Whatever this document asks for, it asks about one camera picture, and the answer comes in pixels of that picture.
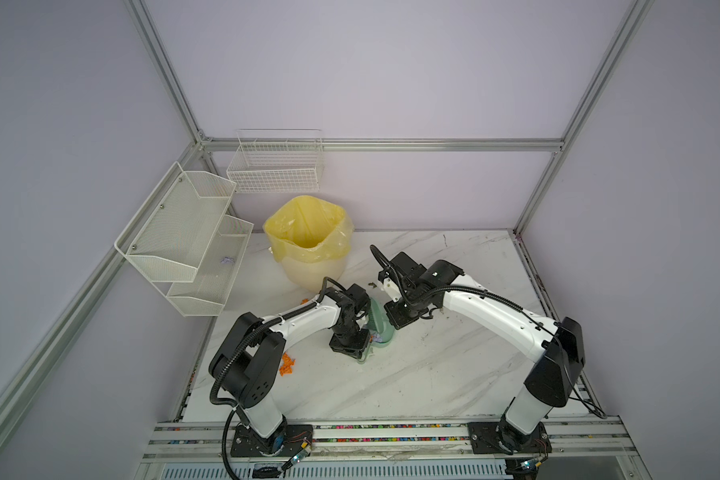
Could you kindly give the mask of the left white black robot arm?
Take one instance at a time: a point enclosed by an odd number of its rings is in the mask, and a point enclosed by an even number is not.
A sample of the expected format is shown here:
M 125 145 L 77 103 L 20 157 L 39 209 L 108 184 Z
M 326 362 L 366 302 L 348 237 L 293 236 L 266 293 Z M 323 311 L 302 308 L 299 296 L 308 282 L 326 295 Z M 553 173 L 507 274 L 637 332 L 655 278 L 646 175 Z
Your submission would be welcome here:
M 271 390 L 286 350 L 329 330 L 333 352 L 363 359 L 371 333 L 360 321 L 370 307 L 371 299 L 363 287 L 353 284 L 345 288 L 326 277 L 317 296 L 300 306 L 269 317 L 242 314 L 209 363 L 208 373 L 213 379 L 210 403 L 232 409 L 242 424 L 243 439 L 256 453 L 280 453 L 290 426 Z

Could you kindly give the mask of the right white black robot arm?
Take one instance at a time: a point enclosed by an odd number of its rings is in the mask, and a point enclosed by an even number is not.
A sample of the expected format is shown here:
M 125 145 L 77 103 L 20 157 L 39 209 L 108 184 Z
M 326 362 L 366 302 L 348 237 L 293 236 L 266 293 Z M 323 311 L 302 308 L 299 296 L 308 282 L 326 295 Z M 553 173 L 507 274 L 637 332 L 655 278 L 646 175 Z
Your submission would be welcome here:
M 585 365 L 581 325 L 539 316 L 479 284 L 446 260 L 426 267 L 400 252 L 387 258 L 372 245 L 381 267 L 378 283 L 390 300 L 384 305 L 400 330 L 430 318 L 438 309 L 462 315 L 503 338 L 533 362 L 522 387 L 494 422 L 488 444 L 516 454 L 541 438 L 543 419 L 567 405 Z

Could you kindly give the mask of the green plastic dustpan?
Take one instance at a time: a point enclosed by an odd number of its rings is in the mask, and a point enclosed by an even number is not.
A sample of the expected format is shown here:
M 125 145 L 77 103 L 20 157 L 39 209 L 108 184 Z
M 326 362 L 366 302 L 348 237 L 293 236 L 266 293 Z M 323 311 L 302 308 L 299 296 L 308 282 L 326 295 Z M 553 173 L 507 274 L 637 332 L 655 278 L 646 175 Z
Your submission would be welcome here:
M 386 348 L 391 344 L 395 329 L 390 323 L 384 307 L 374 298 L 370 300 L 365 327 L 370 333 L 370 343 L 359 360 L 364 363 L 375 349 Z

